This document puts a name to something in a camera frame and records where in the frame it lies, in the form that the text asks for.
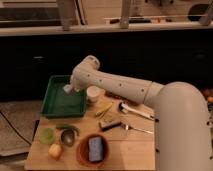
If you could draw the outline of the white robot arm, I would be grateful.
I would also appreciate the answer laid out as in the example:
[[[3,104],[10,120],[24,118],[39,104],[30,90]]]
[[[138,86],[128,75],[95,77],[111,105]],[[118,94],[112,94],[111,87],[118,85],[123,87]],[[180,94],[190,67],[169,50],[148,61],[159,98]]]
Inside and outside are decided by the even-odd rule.
[[[72,71],[71,87],[91,85],[154,110],[156,171],[213,171],[210,113],[202,93],[186,82],[166,85],[101,72],[89,55]]]

